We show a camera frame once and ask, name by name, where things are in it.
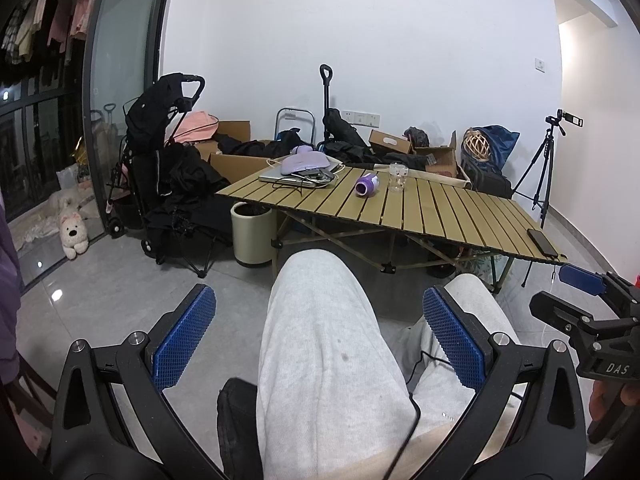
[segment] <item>gold camping table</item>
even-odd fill
[[[315,189],[274,186],[258,179],[263,172],[257,171],[219,193],[282,211],[286,218],[274,240],[278,249],[283,245],[329,240],[380,271],[389,273],[395,273],[396,269],[442,264],[451,264],[462,272],[470,272],[463,265],[465,262],[490,257],[493,283],[485,282],[485,285],[494,294],[500,291],[514,258],[553,265],[567,261],[551,240],[559,256],[549,258],[540,253],[527,234],[527,229],[540,230],[540,225],[513,200],[412,176],[407,177],[403,192],[388,191],[388,173],[359,168],[345,168],[329,186]],[[366,173],[376,173],[380,186],[374,196],[361,198],[353,192],[353,187],[357,179]],[[302,218],[309,215],[312,221]],[[343,221],[355,229],[329,234],[316,225],[316,217]],[[291,220],[301,223],[316,235],[283,240]],[[380,231],[391,232],[389,263],[375,262],[342,241],[343,238]],[[391,261],[396,234],[403,234],[440,259],[393,266]],[[439,251],[433,241],[450,242],[463,250],[458,257],[450,258]],[[494,263],[494,256],[498,254],[508,256],[500,278],[496,277]],[[278,251],[273,258],[274,278],[278,272],[277,259]]]

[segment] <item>white plush toy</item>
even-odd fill
[[[66,206],[58,215],[60,241],[66,257],[73,260],[78,254],[84,253],[89,247],[89,237],[86,226],[77,209]]]

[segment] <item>blue gripper pad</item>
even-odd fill
[[[570,264],[564,264],[560,267],[558,278],[561,282],[579,288],[592,296],[603,294],[606,289],[600,276]]]
[[[486,379],[484,354],[433,287],[424,291],[422,312],[460,383],[478,392]]]
[[[159,391],[175,386],[216,314],[216,295],[204,286],[153,355],[153,381]]]

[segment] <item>purple bottle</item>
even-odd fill
[[[380,180],[376,174],[367,173],[356,181],[354,188],[357,196],[373,196],[378,190]]]

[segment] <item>hand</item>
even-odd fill
[[[589,413],[593,420],[600,420],[607,408],[604,403],[604,394],[607,383],[604,381],[594,381],[591,399],[589,400]],[[625,406],[640,406],[640,383],[625,384],[620,392],[620,400]]]

